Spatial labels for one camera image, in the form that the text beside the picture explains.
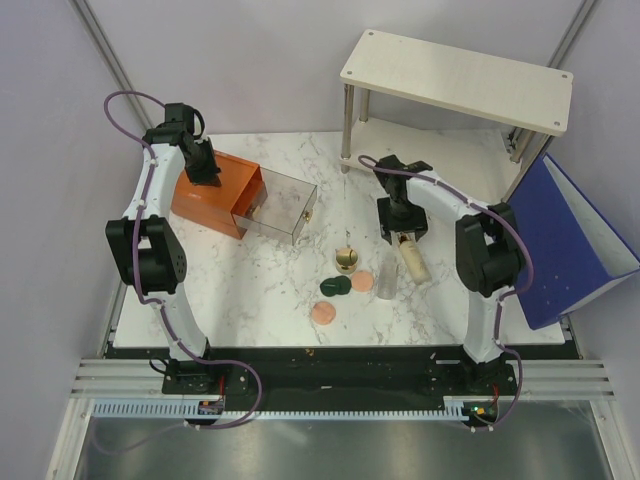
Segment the orange drawer organizer box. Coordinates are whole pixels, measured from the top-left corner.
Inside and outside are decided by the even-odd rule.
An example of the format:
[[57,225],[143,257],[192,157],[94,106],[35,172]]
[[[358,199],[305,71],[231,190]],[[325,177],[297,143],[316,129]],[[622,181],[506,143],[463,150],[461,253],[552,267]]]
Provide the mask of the orange drawer organizer box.
[[261,167],[252,161],[215,151],[220,186],[192,185],[185,173],[178,179],[171,212],[198,225],[241,240],[246,228],[238,218],[246,218],[265,191]]

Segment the pink round makeup puff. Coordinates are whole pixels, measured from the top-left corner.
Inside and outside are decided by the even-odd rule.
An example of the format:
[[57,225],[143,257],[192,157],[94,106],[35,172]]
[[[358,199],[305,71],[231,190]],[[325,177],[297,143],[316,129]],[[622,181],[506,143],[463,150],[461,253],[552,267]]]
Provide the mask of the pink round makeup puff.
[[331,303],[327,301],[317,302],[311,309],[311,319],[317,325],[329,325],[334,321],[335,318],[336,309]]
[[369,292],[375,284],[374,275],[370,271],[356,271],[351,276],[352,289],[357,292]]

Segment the clear small bottle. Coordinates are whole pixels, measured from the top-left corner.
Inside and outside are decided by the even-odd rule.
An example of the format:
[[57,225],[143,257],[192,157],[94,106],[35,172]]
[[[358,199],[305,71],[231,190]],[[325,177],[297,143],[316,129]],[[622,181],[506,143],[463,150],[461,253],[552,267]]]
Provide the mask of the clear small bottle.
[[395,298],[397,292],[398,281],[398,265],[397,258],[393,251],[388,252],[381,262],[377,297],[383,300],[392,300]]

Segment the gold lid cream jar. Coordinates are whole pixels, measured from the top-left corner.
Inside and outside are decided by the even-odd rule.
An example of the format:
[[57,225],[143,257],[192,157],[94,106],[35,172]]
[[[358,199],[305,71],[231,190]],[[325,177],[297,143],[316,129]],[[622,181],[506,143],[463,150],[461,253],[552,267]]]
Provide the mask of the gold lid cream jar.
[[337,249],[334,259],[336,270],[344,275],[354,273],[359,263],[359,255],[352,247]]

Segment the clear drawer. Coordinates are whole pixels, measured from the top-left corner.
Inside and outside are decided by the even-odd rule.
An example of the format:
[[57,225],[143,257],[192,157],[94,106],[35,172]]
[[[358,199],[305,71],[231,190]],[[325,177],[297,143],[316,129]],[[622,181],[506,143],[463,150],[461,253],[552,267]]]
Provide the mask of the clear drawer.
[[242,236],[248,232],[260,233],[263,224],[260,221],[261,206],[251,205],[244,214],[238,215],[236,225]]
[[317,186],[266,168],[260,168],[262,180],[251,183],[254,190],[247,208],[234,213],[236,223],[251,205],[260,205],[260,233],[281,243],[294,245],[309,222],[317,200]]

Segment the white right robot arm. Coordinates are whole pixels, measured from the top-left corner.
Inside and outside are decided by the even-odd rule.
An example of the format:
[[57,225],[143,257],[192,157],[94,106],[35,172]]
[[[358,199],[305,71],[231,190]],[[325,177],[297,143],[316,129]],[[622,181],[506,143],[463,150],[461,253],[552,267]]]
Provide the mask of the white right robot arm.
[[468,290],[468,320],[461,347],[458,381],[477,394],[505,367],[499,339],[504,300],[517,292],[522,271],[534,277],[531,255],[519,236],[515,213],[504,203],[487,204],[460,192],[423,161],[402,163],[389,155],[371,162],[386,196],[377,200],[381,237],[399,244],[405,235],[419,240],[427,216],[454,226],[456,272]]

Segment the cream lotion bottle gold cap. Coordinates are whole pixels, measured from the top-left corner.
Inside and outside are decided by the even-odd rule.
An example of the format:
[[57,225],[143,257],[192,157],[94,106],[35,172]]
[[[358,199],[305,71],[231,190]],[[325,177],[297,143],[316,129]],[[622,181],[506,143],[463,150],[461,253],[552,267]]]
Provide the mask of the cream lotion bottle gold cap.
[[406,233],[397,236],[398,248],[407,271],[416,285],[430,282],[432,277],[414,238]]

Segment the pink round makeup puff front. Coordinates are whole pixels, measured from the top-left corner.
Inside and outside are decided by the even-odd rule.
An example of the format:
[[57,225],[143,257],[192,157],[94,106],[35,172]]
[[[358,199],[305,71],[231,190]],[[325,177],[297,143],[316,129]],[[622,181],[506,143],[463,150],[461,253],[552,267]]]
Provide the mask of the pink round makeup puff front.
[[334,321],[335,318],[336,309],[331,303],[327,301],[317,302],[311,309],[311,319],[317,325],[329,325]]

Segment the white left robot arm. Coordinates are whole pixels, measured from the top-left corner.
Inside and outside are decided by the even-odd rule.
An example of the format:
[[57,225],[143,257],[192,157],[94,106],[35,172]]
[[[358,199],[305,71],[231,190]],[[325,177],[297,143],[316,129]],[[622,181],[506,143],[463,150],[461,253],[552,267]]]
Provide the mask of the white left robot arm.
[[220,186],[220,169],[204,137],[201,113],[184,103],[168,103],[164,120],[139,138],[143,167],[130,205],[105,233],[121,280],[151,307],[169,344],[160,373],[165,394],[209,394],[219,369],[207,357],[209,343],[197,326],[183,282],[186,253],[168,215],[178,179],[194,186]]

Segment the dark green makeup sponge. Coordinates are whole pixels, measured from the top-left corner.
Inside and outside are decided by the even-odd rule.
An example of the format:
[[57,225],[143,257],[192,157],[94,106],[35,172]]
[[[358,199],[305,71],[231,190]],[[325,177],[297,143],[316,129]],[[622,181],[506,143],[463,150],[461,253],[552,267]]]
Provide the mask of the dark green makeup sponge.
[[348,276],[339,275],[323,280],[319,288],[325,297],[343,296],[350,293],[352,283]]

